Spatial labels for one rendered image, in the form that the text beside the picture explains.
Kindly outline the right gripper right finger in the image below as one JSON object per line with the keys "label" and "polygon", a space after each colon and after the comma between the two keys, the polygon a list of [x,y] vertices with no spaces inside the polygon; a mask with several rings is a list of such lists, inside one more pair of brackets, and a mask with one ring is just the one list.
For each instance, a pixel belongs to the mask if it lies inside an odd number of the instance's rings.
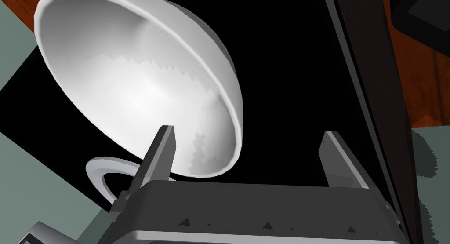
{"label": "right gripper right finger", "polygon": [[324,132],[318,154],[330,187],[369,189],[333,132]]}

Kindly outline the white bowl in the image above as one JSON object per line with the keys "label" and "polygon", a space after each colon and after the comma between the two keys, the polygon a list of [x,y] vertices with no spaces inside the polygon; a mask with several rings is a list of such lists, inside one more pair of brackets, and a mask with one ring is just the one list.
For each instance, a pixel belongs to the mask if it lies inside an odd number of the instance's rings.
{"label": "white bowl", "polygon": [[243,99],[217,35],[166,0],[40,0],[36,40],[52,76],[102,133],[143,159],[174,127],[171,171],[230,170],[243,143]]}

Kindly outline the black angular block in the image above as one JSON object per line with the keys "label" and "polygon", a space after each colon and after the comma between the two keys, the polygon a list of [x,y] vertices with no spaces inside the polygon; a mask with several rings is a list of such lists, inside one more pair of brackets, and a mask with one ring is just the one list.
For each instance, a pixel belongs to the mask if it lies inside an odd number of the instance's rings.
{"label": "black angular block", "polygon": [[450,0],[390,0],[398,31],[450,58]]}

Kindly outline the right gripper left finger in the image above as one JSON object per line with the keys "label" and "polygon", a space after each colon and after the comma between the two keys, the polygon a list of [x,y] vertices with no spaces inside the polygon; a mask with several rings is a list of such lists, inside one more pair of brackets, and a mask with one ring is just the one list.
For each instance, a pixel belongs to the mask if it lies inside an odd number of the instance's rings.
{"label": "right gripper left finger", "polygon": [[174,155],[176,138],[173,126],[163,125],[159,128],[147,154],[145,155],[131,185],[128,195],[132,195],[152,180],[169,179]]}

